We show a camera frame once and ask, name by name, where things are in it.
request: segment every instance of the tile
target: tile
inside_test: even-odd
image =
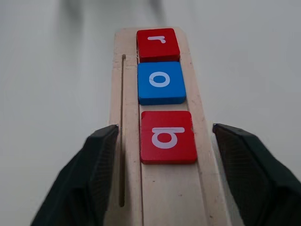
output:
[[[142,112],[140,131],[142,163],[190,164],[196,161],[190,112]]]
[[[180,63],[140,63],[138,65],[138,96],[141,105],[183,103],[186,90]]]
[[[141,63],[180,59],[178,41],[172,28],[138,31],[137,46]]]

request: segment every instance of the red letter tile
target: red letter tile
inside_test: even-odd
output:
[[[137,32],[140,62],[179,61],[180,50],[172,28]]]
[[[140,154],[144,164],[194,163],[197,151],[190,112],[142,112]]]

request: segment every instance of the wooden tile holder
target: wooden tile holder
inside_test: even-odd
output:
[[[120,125],[120,135],[104,225],[230,226],[219,157],[211,147],[186,36],[180,28],[174,28],[187,100],[181,105],[140,106],[138,30],[141,29],[126,28],[115,34],[110,124]],[[195,164],[143,165],[140,162],[140,115],[149,110],[190,111],[198,152]]]

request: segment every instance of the white surface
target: white surface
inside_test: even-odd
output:
[[[188,36],[207,120],[260,137],[301,179],[301,1],[0,1],[0,219],[29,225],[58,171],[109,116],[113,36]]]

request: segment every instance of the white letter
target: white letter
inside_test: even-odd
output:
[[[161,149],[168,149],[174,147],[177,142],[178,138],[175,135],[175,133],[183,133],[185,129],[183,127],[159,127],[159,128],[153,128],[152,132],[155,133],[152,135],[151,141],[152,143]],[[158,140],[158,136],[161,133],[167,133],[171,136],[171,140],[169,142],[161,142]]]
[[[147,39],[148,40],[160,40],[161,43],[165,43],[166,40],[164,38],[165,38],[165,36],[151,36],[151,37],[148,37]]]
[[[164,82],[155,82],[154,78],[156,76],[163,76],[165,78]],[[168,86],[170,83],[170,78],[168,76],[168,74],[166,74],[165,72],[154,72],[150,75],[150,84],[154,87],[165,87]]]

